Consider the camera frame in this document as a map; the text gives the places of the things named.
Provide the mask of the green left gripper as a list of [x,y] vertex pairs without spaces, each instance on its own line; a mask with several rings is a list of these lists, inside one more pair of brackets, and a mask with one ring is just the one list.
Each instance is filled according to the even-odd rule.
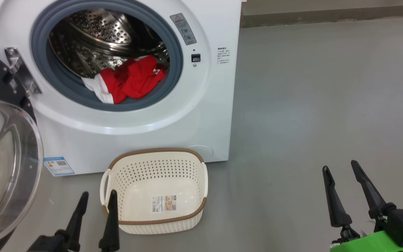
[[[80,229],[88,204],[89,193],[83,192],[65,230],[58,230],[53,236],[41,235],[27,252],[79,252]],[[118,198],[116,190],[110,192],[107,204],[108,217],[99,248],[102,252],[116,252],[120,249]]]

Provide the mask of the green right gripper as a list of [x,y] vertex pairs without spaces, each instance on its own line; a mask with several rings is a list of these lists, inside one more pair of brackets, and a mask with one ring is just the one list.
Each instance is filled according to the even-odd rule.
[[342,228],[340,239],[331,244],[331,252],[401,252],[403,251],[403,219],[385,218],[396,209],[392,202],[385,202],[370,178],[366,175],[358,161],[351,161],[352,170],[357,182],[362,186],[368,203],[368,214],[376,220],[375,232],[361,237],[351,228],[352,219],[348,215],[335,190],[335,181],[328,166],[323,166],[323,179],[326,200],[329,210],[330,224],[333,228]]

